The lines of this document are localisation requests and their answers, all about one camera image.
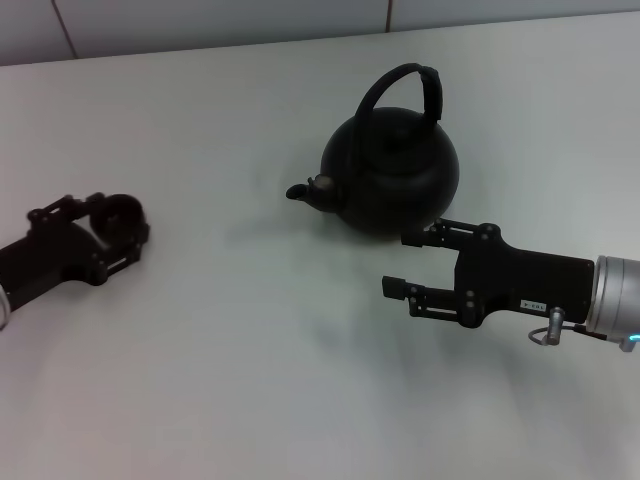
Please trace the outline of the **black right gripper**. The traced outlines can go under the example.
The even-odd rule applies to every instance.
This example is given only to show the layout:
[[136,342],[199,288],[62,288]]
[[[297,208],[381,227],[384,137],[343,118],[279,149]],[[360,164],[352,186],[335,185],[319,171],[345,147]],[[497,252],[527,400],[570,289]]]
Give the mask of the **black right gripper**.
[[559,308],[568,322],[586,321],[595,273],[592,260],[511,247],[491,223],[439,218],[424,229],[403,232],[400,240],[404,246],[459,251],[454,291],[382,277],[383,296],[406,300],[411,317],[477,328],[497,311],[547,317]]

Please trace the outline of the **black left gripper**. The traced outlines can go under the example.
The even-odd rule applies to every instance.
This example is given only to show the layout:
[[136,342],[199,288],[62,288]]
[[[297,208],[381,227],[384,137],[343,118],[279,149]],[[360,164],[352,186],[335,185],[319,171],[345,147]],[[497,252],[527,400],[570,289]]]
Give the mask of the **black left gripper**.
[[[106,200],[98,192],[84,199],[65,195],[27,213],[32,226],[74,222],[97,210]],[[119,235],[101,248],[84,228],[69,224],[42,231],[31,229],[21,240],[1,249],[1,287],[12,312],[56,286],[80,281],[92,286],[141,260],[149,228]]]

